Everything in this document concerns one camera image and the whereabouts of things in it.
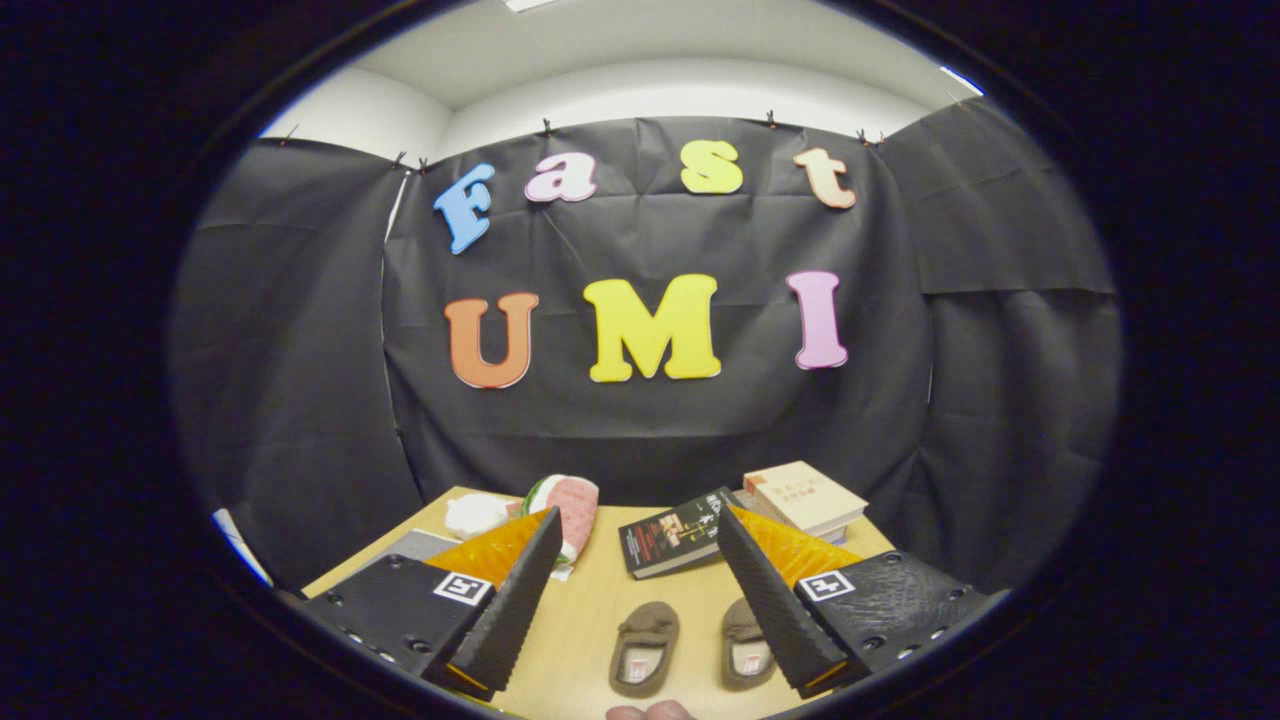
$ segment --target letter m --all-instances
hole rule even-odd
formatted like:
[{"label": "letter m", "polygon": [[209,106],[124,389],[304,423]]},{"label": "letter m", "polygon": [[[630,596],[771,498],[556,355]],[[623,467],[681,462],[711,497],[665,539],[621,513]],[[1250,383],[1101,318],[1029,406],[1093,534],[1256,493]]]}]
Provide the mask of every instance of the letter m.
[{"label": "letter m", "polygon": [[622,357],[626,345],[640,373],[652,378],[671,345],[667,377],[710,378],[721,363],[712,354],[712,295],[716,278],[680,275],[671,281],[653,315],[640,302],[631,283],[622,279],[594,282],[582,297],[595,306],[598,354],[591,379],[618,383],[631,378],[631,365]]}]

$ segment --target slipper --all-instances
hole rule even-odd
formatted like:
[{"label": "slipper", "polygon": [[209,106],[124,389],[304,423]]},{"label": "slipper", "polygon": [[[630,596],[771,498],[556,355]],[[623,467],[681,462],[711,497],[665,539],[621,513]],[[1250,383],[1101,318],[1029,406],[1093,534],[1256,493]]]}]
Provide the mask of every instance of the slipper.
[{"label": "slipper", "polygon": [[727,688],[745,691],[773,675],[773,653],[745,597],[728,606],[721,632],[724,635],[721,678]]},{"label": "slipper", "polygon": [[671,651],[680,635],[680,619],[666,602],[646,602],[618,625],[609,664],[609,685],[627,697],[658,692],[671,667]]}]

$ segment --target black fabric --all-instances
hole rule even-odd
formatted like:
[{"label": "black fabric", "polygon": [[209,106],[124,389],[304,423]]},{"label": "black fabric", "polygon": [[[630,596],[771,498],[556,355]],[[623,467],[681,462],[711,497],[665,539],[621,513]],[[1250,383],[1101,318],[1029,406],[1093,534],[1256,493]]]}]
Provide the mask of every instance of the black fabric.
[{"label": "black fabric", "polygon": [[[744,186],[691,195],[681,146],[727,140]],[[822,205],[795,154],[824,147],[858,193]],[[596,193],[532,204],[541,158],[596,158]],[[435,200],[475,167],[490,229],[461,255]],[[829,270],[850,360],[804,372],[796,270]],[[719,377],[596,384],[590,282],[623,278],[650,311],[684,273],[716,277]],[[870,501],[890,538],[992,592],[1024,579],[1092,488],[1115,415],[1120,331],[1089,218],[1034,142],[983,100],[864,147],[820,131],[713,118],[558,129],[474,150],[411,179],[387,243],[394,406],[428,497],[456,483],[522,495],[548,473],[608,503],[671,505],[804,459]],[[449,365],[444,306],[490,304],[506,356],[511,292],[535,292],[532,360],[503,391]]]},{"label": "black fabric", "polygon": [[881,147],[933,325],[910,479],[869,514],[983,592],[1027,579],[1075,520],[1117,411],[1120,315],[1102,243],[1060,168],[986,100]]},{"label": "black fabric", "polygon": [[[744,186],[691,195],[681,147],[727,140]],[[818,202],[792,158],[812,146],[846,160],[849,211]],[[524,184],[548,155],[598,161],[595,195],[534,204]],[[460,255],[434,200],[477,163],[492,225]],[[804,372],[788,273],[831,270],[842,342],[837,370]],[[716,378],[594,383],[594,281],[622,278],[653,313],[668,282],[714,277]],[[387,242],[384,323],[397,418],[425,496],[458,483],[524,495],[549,473],[596,482],[600,501],[673,505],[742,473],[803,457],[874,503],[900,488],[924,423],[929,331],[905,217],[874,151],[813,129],[716,118],[621,120],[465,152],[411,179]],[[535,292],[527,374],[502,391],[454,377],[444,306],[479,297],[484,355],[506,356],[497,300]]]},{"label": "black fabric", "polygon": [[910,217],[922,292],[1115,292],[1070,181],[987,100],[922,118],[879,155]]},{"label": "black fabric", "polygon": [[287,588],[421,506],[379,328],[381,242],[404,177],[389,165],[320,143],[256,145],[201,218],[175,287],[188,466]]},{"label": "black fabric", "polygon": [[[744,186],[687,192],[691,140],[731,142]],[[854,208],[814,197],[792,160],[809,147],[845,161]],[[595,195],[526,200],[534,165],[564,151],[598,160]],[[453,255],[433,204],[479,163],[497,169],[492,225]],[[800,309],[785,281],[799,270],[841,279],[841,368],[795,364]],[[687,273],[718,282],[721,374],[593,382],[582,290],[622,278],[654,311]],[[481,345],[497,361],[495,305],[512,292],[540,299],[530,369],[475,389],[453,373],[444,306],[489,302]],[[804,459],[867,497],[896,544],[992,592],[1033,570],[1092,488],[1120,325],[1065,178],[977,100],[872,147],[746,120],[637,119],[530,135],[407,179],[360,152],[262,143],[196,233],[173,357],[211,506],[230,509],[289,587],[454,484],[524,495],[567,473],[596,482],[605,503],[675,505]]]}]

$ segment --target ceiling light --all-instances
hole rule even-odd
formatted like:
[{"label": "ceiling light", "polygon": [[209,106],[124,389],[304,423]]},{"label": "ceiling light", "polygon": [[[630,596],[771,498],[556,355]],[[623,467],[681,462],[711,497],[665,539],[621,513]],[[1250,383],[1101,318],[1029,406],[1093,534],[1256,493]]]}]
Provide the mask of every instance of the ceiling light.
[{"label": "ceiling light", "polygon": [[502,0],[502,4],[509,8],[512,13],[524,13],[530,8],[547,5],[554,1],[556,0]]},{"label": "ceiling light", "polygon": [[952,72],[951,68],[938,68],[938,69],[942,70],[942,72],[945,72],[945,73],[947,73],[952,78],[955,78],[955,81],[959,82],[960,85],[968,87],[969,90],[977,92],[978,95],[983,95],[983,92],[980,90],[978,90],[977,85],[974,85],[974,83],[964,79],[963,77],[955,74],[955,72]]}]

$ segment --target human hand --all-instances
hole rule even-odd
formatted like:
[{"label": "human hand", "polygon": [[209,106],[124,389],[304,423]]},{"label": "human hand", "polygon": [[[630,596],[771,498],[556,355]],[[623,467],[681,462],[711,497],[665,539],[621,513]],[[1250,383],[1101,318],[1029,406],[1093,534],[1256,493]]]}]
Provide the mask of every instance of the human hand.
[{"label": "human hand", "polygon": [[611,707],[605,711],[604,720],[694,720],[694,716],[685,710],[684,705],[673,700],[664,700],[650,705],[648,711],[631,705]]}]

